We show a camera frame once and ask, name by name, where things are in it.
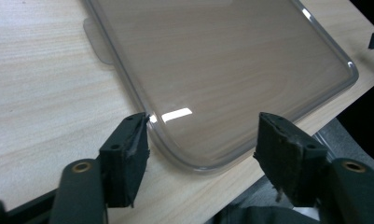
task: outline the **transparent plastic tray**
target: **transparent plastic tray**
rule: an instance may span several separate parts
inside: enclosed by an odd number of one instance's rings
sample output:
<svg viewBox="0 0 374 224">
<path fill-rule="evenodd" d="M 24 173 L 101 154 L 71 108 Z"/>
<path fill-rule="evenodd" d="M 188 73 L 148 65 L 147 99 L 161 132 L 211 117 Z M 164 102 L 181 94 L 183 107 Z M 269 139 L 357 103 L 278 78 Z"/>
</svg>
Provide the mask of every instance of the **transparent plastic tray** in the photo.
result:
<svg viewBox="0 0 374 224">
<path fill-rule="evenodd" d="M 296 0 L 86 3 L 154 144 L 188 170 L 250 154 L 259 112 L 295 121 L 358 79 Z"/>
</svg>

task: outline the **black mechanical arm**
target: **black mechanical arm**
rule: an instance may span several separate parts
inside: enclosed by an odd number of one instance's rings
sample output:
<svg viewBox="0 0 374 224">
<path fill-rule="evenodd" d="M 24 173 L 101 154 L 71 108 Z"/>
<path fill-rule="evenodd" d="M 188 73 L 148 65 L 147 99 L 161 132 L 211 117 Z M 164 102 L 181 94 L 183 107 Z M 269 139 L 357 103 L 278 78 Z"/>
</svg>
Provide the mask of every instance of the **black mechanical arm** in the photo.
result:
<svg viewBox="0 0 374 224">
<path fill-rule="evenodd" d="M 147 121 L 145 113 L 125 118 L 96 160 L 64 168 L 58 189 L 9 212 L 0 201 L 0 224 L 107 223 L 107 207 L 133 206 L 149 157 Z M 287 119 L 259 115 L 254 157 L 279 192 L 294 206 L 318 206 L 321 223 L 374 224 L 374 171 L 360 161 L 329 162 L 326 153 L 326 147 Z M 250 207 L 232 214 L 235 223 L 319 223 L 280 207 Z"/>
</svg>

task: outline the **metal screw head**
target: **metal screw head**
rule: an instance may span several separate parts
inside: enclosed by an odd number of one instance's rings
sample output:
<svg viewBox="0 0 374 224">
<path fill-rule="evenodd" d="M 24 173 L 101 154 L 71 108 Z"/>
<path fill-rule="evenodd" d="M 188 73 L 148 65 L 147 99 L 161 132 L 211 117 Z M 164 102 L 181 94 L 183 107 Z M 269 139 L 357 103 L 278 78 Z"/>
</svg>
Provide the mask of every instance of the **metal screw head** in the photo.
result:
<svg viewBox="0 0 374 224">
<path fill-rule="evenodd" d="M 72 170 L 74 173 L 83 173 L 91 168 L 89 162 L 83 161 L 73 166 Z"/>
<path fill-rule="evenodd" d="M 350 171 L 353 171 L 353 172 L 356 172 L 356 173 L 364 173 L 367 168 L 365 168 L 365 166 L 357 163 L 357 162 L 354 162 L 354 161 L 344 161 L 342 163 L 343 167 L 346 168 L 347 170 L 350 170 Z"/>
</svg>

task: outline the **wood grain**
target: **wood grain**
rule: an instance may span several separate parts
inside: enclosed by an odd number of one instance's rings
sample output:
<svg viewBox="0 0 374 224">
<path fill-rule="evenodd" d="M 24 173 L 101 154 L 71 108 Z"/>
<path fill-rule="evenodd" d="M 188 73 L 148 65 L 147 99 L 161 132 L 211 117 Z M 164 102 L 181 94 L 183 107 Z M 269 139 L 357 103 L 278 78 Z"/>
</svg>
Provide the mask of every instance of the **wood grain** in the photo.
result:
<svg viewBox="0 0 374 224">
<path fill-rule="evenodd" d="M 298 123 L 315 133 L 374 85 L 374 27 L 347 0 L 303 4 L 352 57 L 356 84 Z M 56 188 L 71 161 L 95 158 L 135 112 L 111 66 L 99 62 L 79 1 L 0 1 L 0 199 L 14 208 Z M 112 223 L 202 223 L 262 175 L 251 157 L 218 176 L 186 175 L 155 148 L 134 209 Z"/>
<path fill-rule="evenodd" d="M 296 120 L 356 80 L 292 1 L 171 2 L 92 0 L 156 142 L 190 170 L 254 147 L 259 112 Z"/>
</svg>

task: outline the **wooden table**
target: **wooden table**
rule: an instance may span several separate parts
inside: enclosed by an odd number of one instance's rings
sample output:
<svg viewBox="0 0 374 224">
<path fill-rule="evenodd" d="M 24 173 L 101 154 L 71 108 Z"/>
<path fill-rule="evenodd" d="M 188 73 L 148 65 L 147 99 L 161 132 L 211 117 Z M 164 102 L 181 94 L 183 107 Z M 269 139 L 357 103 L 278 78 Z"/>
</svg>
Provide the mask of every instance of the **wooden table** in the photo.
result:
<svg viewBox="0 0 374 224">
<path fill-rule="evenodd" d="M 348 0 L 303 0 L 353 59 L 356 84 L 298 123 L 313 134 L 374 86 L 374 27 Z M 0 0 L 0 199 L 7 210 L 58 185 L 68 163 L 98 148 L 136 111 L 112 66 L 95 56 L 81 1 Z M 248 158 L 216 176 L 187 175 L 153 147 L 135 208 L 112 223 L 201 223 L 262 176 Z"/>
</svg>

